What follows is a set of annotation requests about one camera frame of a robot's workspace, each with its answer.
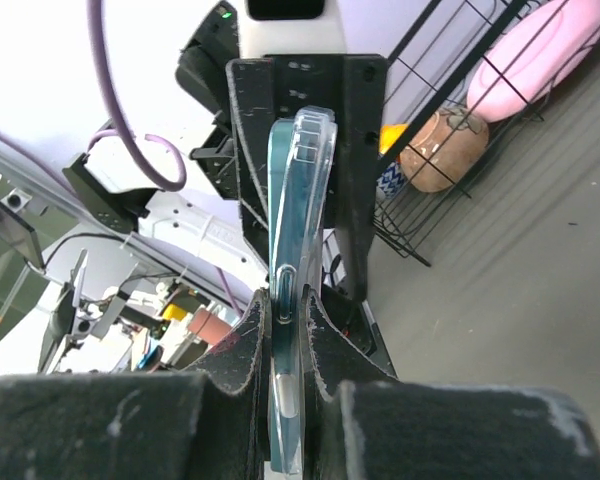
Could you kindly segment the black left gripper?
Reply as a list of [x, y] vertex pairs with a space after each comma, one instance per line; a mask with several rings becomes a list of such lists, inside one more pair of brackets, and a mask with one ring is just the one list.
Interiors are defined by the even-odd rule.
[[[214, 130], [189, 158], [223, 198], [235, 199], [238, 188], [243, 237], [263, 269], [269, 267], [271, 67], [264, 59], [238, 58], [346, 52], [336, 1], [219, 1], [180, 52], [176, 82], [214, 115]], [[364, 300], [368, 291], [387, 70], [383, 56], [358, 54], [344, 56], [339, 72], [330, 204], [346, 289], [354, 300]]]

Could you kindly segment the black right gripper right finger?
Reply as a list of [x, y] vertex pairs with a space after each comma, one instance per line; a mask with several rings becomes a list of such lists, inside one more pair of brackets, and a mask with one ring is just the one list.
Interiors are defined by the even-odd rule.
[[307, 478], [600, 479], [600, 445], [570, 397], [404, 383], [334, 327], [314, 290], [299, 314]]

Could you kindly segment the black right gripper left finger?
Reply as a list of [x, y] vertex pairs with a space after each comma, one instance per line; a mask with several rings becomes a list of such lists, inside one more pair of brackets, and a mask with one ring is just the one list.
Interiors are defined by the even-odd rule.
[[0, 377], [0, 479], [260, 479], [257, 291], [239, 324], [182, 372]]

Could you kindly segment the clear magsafe phone case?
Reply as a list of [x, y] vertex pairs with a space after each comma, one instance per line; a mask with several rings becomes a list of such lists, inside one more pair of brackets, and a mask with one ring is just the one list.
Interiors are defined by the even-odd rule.
[[[300, 360], [300, 301], [305, 286], [320, 289], [322, 283], [322, 243], [323, 243], [323, 212], [326, 201], [327, 186], [334, 159], [337, 137], [335, 115], [329, 109], [315, 106], [300, 109], [294, 118], [294, 138], [290, 154], [289, 179], [294, 182], [292, 205], [302, 210], [305, 218], [302, 220], [302, 242], [300, 249], [300, 264], [297, 274], [298, 298], [298, 345]], [[268, 214], [269, 214], [269, 167], [268, 171]], [[301, 429], [303, 443], [303, 408], [304, 395], [301, 381], [300, 360], [300, 389], [301, 389]]]

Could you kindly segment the teal phone dark screen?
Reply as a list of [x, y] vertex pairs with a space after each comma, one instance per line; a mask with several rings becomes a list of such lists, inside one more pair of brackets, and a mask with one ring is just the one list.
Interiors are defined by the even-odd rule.
[[276, 121], [269, 136], [270, 297], [272, 361], [271, 468], [288, 479], [302, 477], [297, 274], [305, 214], [292, 205], [289, 179], [294, 121]]

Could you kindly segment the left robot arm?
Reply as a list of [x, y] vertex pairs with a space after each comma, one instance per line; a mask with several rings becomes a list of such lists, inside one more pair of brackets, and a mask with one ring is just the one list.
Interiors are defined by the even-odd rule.
[[222, 1], [181, 53], [183, 90], [215, 113], [202, 159], [236, 170], [240, 224], [192, 205], [187, 174], [168, 179], [140, 149], [156, 135], [130, 129], [111, 78], [104, 5], [87, 21], [114, 138], [127, 150], [107, 176], [87, 152], [64, 171], [105, 227], [169, 244], [280, 301], [321, 283], [323, 230], [336, 234], [354, 302], [366, 298], [378, 136], [388, 65], [347, 48], [336, 1]]

